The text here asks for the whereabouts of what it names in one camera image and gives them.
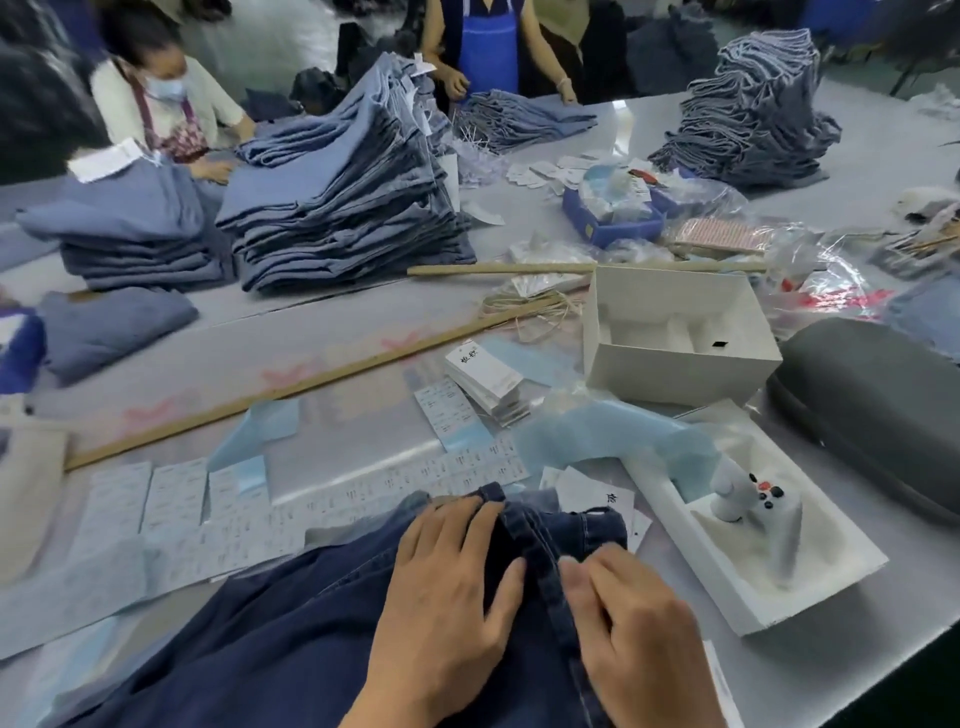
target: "white table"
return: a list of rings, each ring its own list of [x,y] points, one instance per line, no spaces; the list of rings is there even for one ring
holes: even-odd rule
[[[523,150],[516,160],[556,160],[564,154],[610,149],[617,141],[645,157],[676,128],[682,96],[598,107],[590,133]],[[845,128],[824,168],[830,179],[802,190],[771,194],[759,211],[822,228],[883,227],[900,192],[914,185],[950,185],[960,148],[938,145],[960,137],[946,122],[916,116],[902,102],[829,81],[818,105]],[[575,239],[545,190],[500,182],[464,192],[504,216],[503,228],[470,234],[481,259],[501,255],[534,231]],[[33,294],[63,282],[55,257],[36,267]],[[16,272],[0,276],[23,283]],[[404,280],[332,300],[287,305],[252,301],[228,288],[194,298],[210,318],[130,357],[70,390],[45,392],[38,413],[74,420],[85,444],[123,431],[203,410],[296,379],[408,339],[451,328],[475,313],[478,301],[500,280],[474,277]],[[577,348],[576,327],[558,338]],[[440,376],[440,352],[363,374],[307,393],[300,434],[267,448],[274,500],[440,451],[412,392]],[[155,410],[151,418],[149,410]],[[748,728],[810,728],[827,720],[932,642],[960,619],[960,536],[931,525],[887,499],[873,485],[773,414],[762,395],[752,413],[777,443],[890,557],[890,564],[858,586],[813,609],[746,639],[724,622],[662,527],[655,523],[640,550],[696,612],[705,638],[714,641]],[[236,420],[129,453],[119,461],[152,459],[163,465],[209,454]],[[616,461],[585,466],[588,474],[631,486]],[[69,478],[41,566],[59,562],[82,510],[88,473]],[[640,502],[641,510],[653,516]],[[33,656],[12,661],[0,673],[0,704],[17,695]]]

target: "woman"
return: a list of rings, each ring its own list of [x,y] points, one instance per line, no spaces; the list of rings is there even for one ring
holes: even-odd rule
[[[240,141],[254,124],[195,59],[183,54],[177,28],[149,0],[116,0],[100,11],[111,58],[90,79],[110,141],[133,137],[188,164],[197,179],[225,184],[233,165],[205,158],[229,146],[218,123]]]
[[[451,101],[492,88],[517,93],[518,18],[537,68],[565,104],[577,102],[573,84],[540,32],[533,0],[427,0],[423,58],[437,66],[433,76]]]

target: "face mask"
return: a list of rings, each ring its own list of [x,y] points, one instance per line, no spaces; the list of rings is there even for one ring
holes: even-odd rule
[[[186,98],[186,84],[183,79],[164,81],[147,76],[144,88],[158,101],[183,101]]]

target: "hand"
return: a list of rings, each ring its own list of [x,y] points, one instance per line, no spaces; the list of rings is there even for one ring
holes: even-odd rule
[[[484,615],[484,565],[503,505],[481,502],[430,506],[400,539],[357,699],[390,706],[394,725],[434,728],[464,710],[503,658],[525,564],[516,559],[507,568]]]
[[[690,608],[616,544],[560,561],[587,675],[616,728],[726,728]]]
[[[568,78],[563,79],[557,84],[557,92],[565,104],[578,104],[577,94],[573,92],[573,82]]]
[[[467,96],[469,85],[467,77],[455,68],[451,68],[450,72],[444,76],[444,88],[450,101],[460,101]]]
[[[190,174],[195,180],[210,180],[217,184],[226,184],[235,166],[236,164],[232,161],[210,161],[204,157],[190,165]]]

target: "white cardboard box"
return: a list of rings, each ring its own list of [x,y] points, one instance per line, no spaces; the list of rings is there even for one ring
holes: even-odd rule
[[[738,635],[793,617],[879,570],[888,559],[853,521],[733,402],[683,415],[748,473],[801,494],[804,518],[793,582],[777,586],[764,533],[710,511],[713,494],[684,503],[652,453],[621,458],[670,538]]]
[[[587,385],[622,400],[738,404],[780,349],[745,276],[597,266],[584,311]]]

